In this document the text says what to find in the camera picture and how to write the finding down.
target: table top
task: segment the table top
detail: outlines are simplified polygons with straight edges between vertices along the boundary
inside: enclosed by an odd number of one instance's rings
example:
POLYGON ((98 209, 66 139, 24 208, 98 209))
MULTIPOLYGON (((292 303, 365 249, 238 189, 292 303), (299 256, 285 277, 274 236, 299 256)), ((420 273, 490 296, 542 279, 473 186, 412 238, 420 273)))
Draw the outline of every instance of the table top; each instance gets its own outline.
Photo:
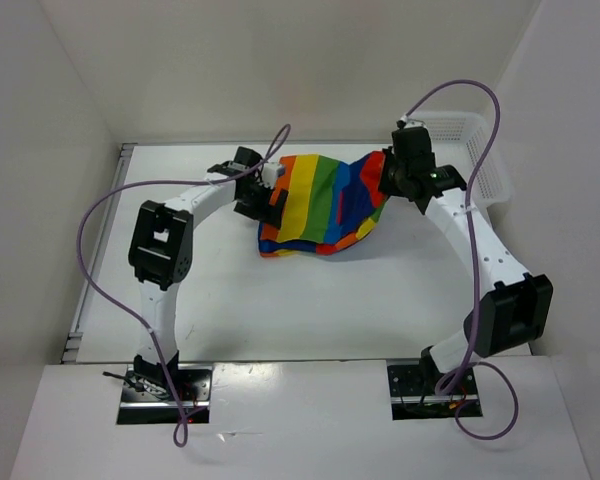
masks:
MULTIPOLYGON (((501 357, 520 399, 518 424, 481 442, 453 419, 392 421, 386 362, 217 364, 210 423, 176 448, 172 425, 116 426, 123 365, 46 367, 12 480, 588 479, 547 357, 501 357)), ((510 394, 475 370, 488 434, 511 418, 510 394)))
MULTIPOLYGON (((264 152, 264 145, 245 145, 264 152)), ((355 161, 383 145, 287 144, 281 155, 320 153, 355 161)), ((233 158, 235 144, 137 146, 121 183, 201 179, 233 158)), ((440 164, 466 149, 435 143, 440 164)), ((127 263, 138 208, 186 187, 122 193, 100 247, 97 282, 136 310, 139 284, 127 263)), ((471 278, 446 238, 414 205, 392 198, 376 229, 330 257, 261 258, 257 223, 226 206, 194 232, 193 267, 177 305, 181 361, 273 361, 419 357, 456 332, 472 309, 471 278)), ((147 335, 89 291, 80 315, 79 363, 130 362, 147 335)), ((527 346, 508 354, 529 354, 527 346)))

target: purple cable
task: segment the purple cable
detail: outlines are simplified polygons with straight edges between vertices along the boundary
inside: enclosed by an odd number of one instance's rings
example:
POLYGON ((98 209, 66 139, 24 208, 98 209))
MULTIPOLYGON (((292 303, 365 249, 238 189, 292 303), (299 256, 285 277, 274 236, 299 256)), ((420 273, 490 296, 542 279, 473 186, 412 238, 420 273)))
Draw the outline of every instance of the purple cable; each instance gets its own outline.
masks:
POLYGON ((169 387, 169 392, 171 393, 171 396, 173 397, 173 399, 176 403, 176 406, 178 408, 179 419, 178 419, 176 428, 173 431, 173 442, 178 447, 184 447, 187 444, 187 441, 189 439, 189 428, 188 428, 188 423, 187 423, 188 419, 192 415, 197 413, 198 411, 202 410, 204 407, 193 409, 193 411, 191 411, 188 414, 185 413, 184 405, 182 404, 182 401, 180 400, 180 396, 178 395, 178 392, 176 390, 176 386, 173 383, 173 378, 171 378, 171 374, 169 373, 169 370, 166 367, 167 362, 164 358, 164 354, 162 353, 162 349, 160 348, 158 338, 156 337, 156 334, 151 329, 151 325, 149 325, 149 323, 147 323, 147 321, 144 318, 142 318, 142 316, 139 313, 135 312, 133 309, 131 309, 130 307, 128 307, 121 301, 116 300, 113 296, 111 296, 107 292, 105 292, 102 288, 100 288, 98 286, 98 284, 95 282, 95 280, 91 277, 91 274, 89 273, 89 270, 85 264, 84 255, 82 252, 82 236, 84 234, 84 227, 87 223, 87 220, 89 220, 89 217, 94 212, 94 210, 96 208, 98 208, 98 206, 100 206, 107 199, 111 198, 113 195, 116 195, 117 193, 120 193, 124 190, 129 190, 130 188, 145 187, 147 185, 189 185, 189 186, 194 186, 194 187, 195 186, 205 186, 205 185, 218 185, 221 183, 232 182, 239 178, 245 177, 245 176, 249 175, 250 173, 256 171, 258 168, 262 167, 262 165, 264 165, 266 162, 268 162, 269 159, 271 159, 271 157, 273 157, 273 155, 276 154, 276 152, 280 149, 280 147, 284 144, 284 142, 286 142, 287 138, 289 137, 290 131, 291 131, 291 125, 289 125, 289 124, 284 125, 278 131, 278 133, 276 134, 274 139, 271 141, 271 144, 269 145, 269 148, 268 148, 267 153, 265 154, 264 158, 260 162, 258 162, 256 165, 254 165, 253 167, 248 168, 247 170, 245 170, 244 172, 242 172, 238 175, 234 175, 233 177, 223 178, 221 180, 211 180, 211 181, 148 180, 148 181, 144 181, 144 182, 129 183, 127 185, 122 185, 121 187, 111 190, 105 196, 103 196, 102 198, 97 200, 93 205, 91 205, 91 207, 89 207, 89 209, 85 212, 84 216, 82 217, 82 220, 80 220, 80 225, 78 226, 78 234, 76 236, 76 255, 78 258, 78 266, 80 267, 80 271, 86 278, 86 280, 89 283, 89 285, 91 286, 91 288, 93 288, 96 292, 98 292, 100 295, 102 295, 102 297, 104 297, 106 300, 111 302, 113 305, 115 305, 118 308, 121 308, 122 310, 127 312, 129 315, 131 315, 133 318, 138 320, 142 324, 142 326, 147 329, 147 332, 149 333, 149 336, 151 337, 151 341, 153 342, 153 345, 156 349, 156 353, 158 354, 158 358, 160 359, 160 366, 162 367, 162 371, 164 372, 165 378, 167 379, 167 385, 169 387), (184 434, 183 434, 182 441, 180 441, 180 440, 178 440, 178 431, 180 430, 180 427, 182 427, 182 426, 184 426, 184 434))
MULTIPOLYGON (((426 102, 431 96, 433 96, 435 93, 439 92, 440 90, 450 87, 452 85, 471 85, 471 86, 480 88, 481 90, 486 92, 487 95, 489 95, 489 97, 491 98, 491 100, 493 102, 493 108, 495 110, 495 118, 493 121, 493 130, 491 131, 489 140, 487 141, 487 144, 485 145, 484 150, 482 151, 482 154, 480 155, 480 158, 478 159, 475 166, 473 167, 471 175, 469 176, 469 181, 467 182, 467 190, 465 192, 464 203, 468 207, 469 205, 471 205, 471 190, 473 188, 473 184, 478 176, 480 167, 482 167, 482 164, 484 163, 485 159, 487 158, 487 155, 489 154, 489 151, 491 150, 491 147, 493 146, 493 142, 495 141, 496 135, 498 134, 498 130, 500 128, 500 102, 498 101, 498 97, 496 97, 496 94, 487 85, 485 85, 482 82, 478 82, 476 80, 468 80, 468 79, 451 80, 449 82, 445 82, 441 85, 438 85, 436 88, 434 88, 429 93, 427 93, 424 97, 422 97, 422 99, 420 99, 420 101, 418 101, 413 107, 411 107, 411 109, 407 112, 406 116, 410 117, 411 114, 417 108, 419 108, 424 102, 426 102)), ((458 427, 460 427, 460 430, 462 430, 464 433, 469 435, 471 438, 475 438, 477 440, 496 440, 498 438, 504 437, 507 433, 509 433, 511 431, 511 429, 514 427, 514 425, 516 424, 516 421, 518 420, 518 412, 519 412, 518 395, 516 394, 516 391, 513 388, 513 385, 511 385, 511 382, 509 381, 509 379, 502 372, 502 370, 500 370, 498 367, 496 367, 495 365, 488 363, 488 362, 471 363, 471 355, 473 354, 473 351, 475 350, 475 347, 476 347, 476 341, 478 338, 478 326, 480 324, 480 266, 479 266, 479 260, 478 260, 478 245, 476 242, 476 231, 475 231, 475 227, 473 224, 473 215, 471 213, 471 210, 469 210, 468 208, 467 208, 467 224, 469 227, 469 243, 471 245, 471 264, 472 264, 472 269, 473 269, 473 315, 471 317, 471 332, 469 334, 467 351, 465 352, 464 357, 462 358, 462 362, 460 363, 460 366, 458 368, 456 368, 455 370, 452 370, 451 372, 443 375, 443 377, 438 381, 438 383, 435 386, 435 393, 436 393, 436 395, 450 394, 458 386, 458 384, 462 380, 464 373, 467 371, 467 369, 471 368, 472 366, 484 365, 486 367, 491 368, 492 370, 495 370, 495 372, 498 375, 500 375, 500 377, 502 377, 504 382, 507 384, 507 387, 509 388, 509 391, 511 392, 511 396, 513 397, 514 413, 513 413, 513 418, 511 419, 511 422, 509 423, 509 425, 507 425, 507 427, 504 430, 502 430, 501 432, 498 432, 494 435, 483 436, 483 435, 478 435, 478 434, 472 433, 469 430, 467 430, 467 428, 464 425, 462 425, 462 423, 460 422, 460 415, 459 415, 460 411, 467 404, 464 404, 464 406, 461 406, 456 410, 455 418, 456 418, 456 423, 458 424, 458 427)))

